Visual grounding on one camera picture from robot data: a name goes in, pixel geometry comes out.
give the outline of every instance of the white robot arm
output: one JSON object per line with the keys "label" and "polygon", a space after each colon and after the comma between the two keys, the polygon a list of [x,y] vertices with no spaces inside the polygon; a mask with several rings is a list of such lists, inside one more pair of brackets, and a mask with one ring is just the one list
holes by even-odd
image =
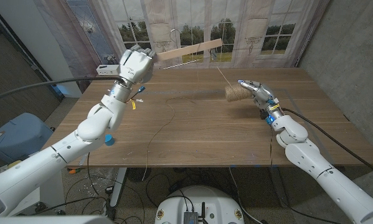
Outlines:
{"label": "white robot arm", "polygon": [[19,202],[74,159],[98,149],[106,128],[115,131],[123,118],[131,87],[151,78],[156,52],[135,45],[120,61],[121,82],[116,81],[78,128],[52,146],[34,154],[0,174],[0,217],[7,216]]}
{"label": "white robot arm", "polygon": [[286,150],[287,159],[312,176],[353,223],[373,223],[373,198],[339,172],[308,139],[306,129],[284,115],[271,89],[258,82],[238,81],[252,91],[263,118],[280,131],[276,140]]}

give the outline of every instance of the blue cap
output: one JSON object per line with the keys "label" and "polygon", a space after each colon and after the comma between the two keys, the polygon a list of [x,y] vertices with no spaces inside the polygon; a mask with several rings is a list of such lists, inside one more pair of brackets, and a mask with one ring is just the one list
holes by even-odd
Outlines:
{"label": "blue cap", "polygon": [[113,139],[113,137],[111,136],[111,134],[107,134],[107,135],[105,136],[105,144],[106,144],[107,146],[112,146],[112,145],[114,144],[114,139]]}

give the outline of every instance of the wooden stick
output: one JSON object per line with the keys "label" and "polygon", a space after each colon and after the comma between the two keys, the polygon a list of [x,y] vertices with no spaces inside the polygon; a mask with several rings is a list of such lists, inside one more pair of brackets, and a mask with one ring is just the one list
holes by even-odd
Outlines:
{"label": "wooden stick", "polygon": [[183,55],[191,54],[200,52],[202,50],[209,50],[216,47],[220,47],[222,45],[222,39],[210,40],[207,42],[182,47],[180,49],[170,50],[167,52],[159,53],[153,59],[153,62],[161,62],[163,60],[168,60],[176,57],[180,57]]}

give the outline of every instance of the wooden table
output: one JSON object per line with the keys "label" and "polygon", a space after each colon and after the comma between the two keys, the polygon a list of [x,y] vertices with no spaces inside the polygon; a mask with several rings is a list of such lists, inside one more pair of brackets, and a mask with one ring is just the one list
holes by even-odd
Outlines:
{"label": "wooden table", "polygon": [[[373,164],[373,146],[304,70],[221,71],[232,84],[239,79],[267,84],[282,107],[301,113]],[[112,83],[93,82],[45,146],[76,129]],[[120,128],[112,133],[115,144],[93,151],[90,166],[144,167],[146,154],[149,167],[269,166],[271,156],[273,165],[292,165],[285,156],[285,150],[277,144],[275,133],[270,155],[271,130],[260,119],[259,110],[252,100],[232,103],[225,100],[224,87],[227,85],[217,69],[155,71],[152,80],[144,84],[146,90],[136,97],[143,103],[136,102],[135,110],[129,105]],[[317,129],[291,116],[308,130],[310,140],[329,162],[340,166],[362,165]],[[69,165],[77,166],[79,161],[80,158]]]}

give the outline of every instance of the ball of twine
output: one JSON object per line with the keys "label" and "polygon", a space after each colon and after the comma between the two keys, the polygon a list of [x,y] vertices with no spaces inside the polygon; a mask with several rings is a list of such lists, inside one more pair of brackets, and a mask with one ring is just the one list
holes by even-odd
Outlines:
{"label": "ball of twine", "polygon": [[225,87],[225,96],[228,102],[246,99],[252,95],[253,93],[250,90],[240,86],[240,84]]}

